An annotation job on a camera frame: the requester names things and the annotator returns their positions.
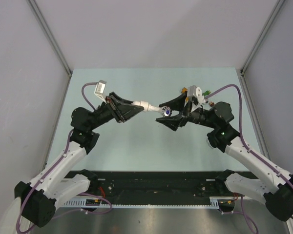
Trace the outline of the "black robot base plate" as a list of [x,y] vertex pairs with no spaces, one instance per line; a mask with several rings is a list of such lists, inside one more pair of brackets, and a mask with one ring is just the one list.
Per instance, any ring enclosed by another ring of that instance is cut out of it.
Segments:
[[209,197],[237,199],[216,183],[219,172],[91,171],[87,193],[103,195],[112,204],[202,204]]

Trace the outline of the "green water faucet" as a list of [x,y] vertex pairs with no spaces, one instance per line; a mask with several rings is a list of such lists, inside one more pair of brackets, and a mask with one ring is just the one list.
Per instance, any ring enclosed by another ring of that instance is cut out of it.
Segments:
[[207,90],[207,91],[205,91],[204,93],[203,93],[203,96],[208,96],[208,95],[210,95],[211,94],[211,91],[210,90]]

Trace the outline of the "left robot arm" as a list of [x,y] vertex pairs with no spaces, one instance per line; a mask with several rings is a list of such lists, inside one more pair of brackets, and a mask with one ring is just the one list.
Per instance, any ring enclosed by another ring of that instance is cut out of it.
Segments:
[[123,99],[114,92],[99,94],[98,97],[103,102],[93,111],[78,107],[72,112],[72,130],[68,133],[66,146],[59,156],[29,182],[21,181],[14,188],[15,198],[21,199],[19,216],[26,218],[34,226],[45,226],[58,207],[71,198],[97,192],[95,175],[87,170],[81,171],[68,182],[62,182],[72,167],[95,147],[100,135],[94,129],[112,119],[124,123],[143,111],[159,112],[163,119],[167,119],[173,111],[182,110],[186,100],[186,95],[182,94],[177,103],[169,101],[154,107],[145,101]]

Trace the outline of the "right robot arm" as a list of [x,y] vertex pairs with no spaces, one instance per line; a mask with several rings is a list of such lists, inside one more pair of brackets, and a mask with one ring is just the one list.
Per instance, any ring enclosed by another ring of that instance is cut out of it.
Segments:
[[242,132],[230,125],[230,121],[234,119],[230,104],[221,101],[206,110],[201,106],[195,107],[197,103],[195,98],[186,98],[186,94],[181,94],[159,105],[163,116],[156,121],[173,131],[188,122],[212,128],[207,134],[211,147],[233,157],[256,176],[256,179],[248,179],[226,170],[215,184],[217,193],[246,195],[264,204],[277,219],[291,219],[293,174],[257,153],[242,139]]

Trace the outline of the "white elbow pipe fitting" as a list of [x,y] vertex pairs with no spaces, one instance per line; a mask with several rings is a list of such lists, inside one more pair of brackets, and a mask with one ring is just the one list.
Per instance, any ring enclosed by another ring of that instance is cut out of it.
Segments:
[[144,112],[147,112],[149,109],[149,103],[146,101],[134,101],[132,105],[143,107]]

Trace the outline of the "aluminium frame post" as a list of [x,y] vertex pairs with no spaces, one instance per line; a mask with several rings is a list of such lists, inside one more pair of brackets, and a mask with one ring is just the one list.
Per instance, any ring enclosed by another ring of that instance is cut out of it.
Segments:
[[70,78],[72,76],[72,70],[60,48],[49,24],[47,23],[38,3],[36,0],[26,0],[30,10],[32,11],[34,17],[36,18],[42,32],[44,33],[46,39],[48,40],[52,50],[54,51],[56,57],[58,58],[61,66],[65,70],[66,74]]
[[265,38],[267,37],[269,31],[271,30],[273,24],[275,23],[278,15],[281,13],[284,5],[287,3],[287,0],[278,0],[273,7],[271,13],[269,14],[268,19],[266,20],[259,36],[257,37],[254,46],[252,47],[250,53],[248,54],[245,62],[243,63],[242,67],[240,68],[241,75],[244,75],[247,71],[249,65],[251,64],[252,60],[254,59],[257,51],[259,50],[260,46],[264,42]]

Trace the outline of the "aluminium frame post left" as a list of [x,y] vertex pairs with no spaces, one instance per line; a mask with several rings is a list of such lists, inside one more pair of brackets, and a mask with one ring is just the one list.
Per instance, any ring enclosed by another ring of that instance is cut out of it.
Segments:
[[65,70],[66,74],[70,78],[72,76],[72,70],[60,48],[49,24],[47,23],[38,3],[36,0],[26,0],[30,10],[32,11],[34,17],[36,18],[42,32],[44,33],[46,39],[48,40],[52,50],[54,51],[56,57],[58,58],[61,66]]

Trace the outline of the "grey white water faucet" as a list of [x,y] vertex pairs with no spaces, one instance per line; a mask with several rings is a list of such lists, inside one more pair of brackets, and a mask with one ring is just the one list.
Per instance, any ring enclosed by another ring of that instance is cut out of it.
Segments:
[[160,113],[162,117],[170,117],[172,114],[172,109],[170,107],[167,107],[167,106],[155,107],[150,104],[147,106],[146,111]]

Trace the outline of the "aluminium frame post right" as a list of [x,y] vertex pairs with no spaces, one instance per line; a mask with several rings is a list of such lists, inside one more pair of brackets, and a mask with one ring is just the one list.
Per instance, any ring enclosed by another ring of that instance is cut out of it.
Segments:
[[250,53],[248,54],[245,62],[243,63],[242,67],[240,68],[241,75],[244,75],[247,71],[249,65],[251,64],[252,60],[254,59],[257,51],[259,50],[260,46],[264,42],[265,38],[267,37],[269,31],[271,30],[273,24],[275,23],[278,15],[281,13],[284,5],[287,3],[287,0],[278,0],[273,7],[271,13],[269,14],[268,19],[266,20],[259,36],[257,37],[254,46],[252,47]]

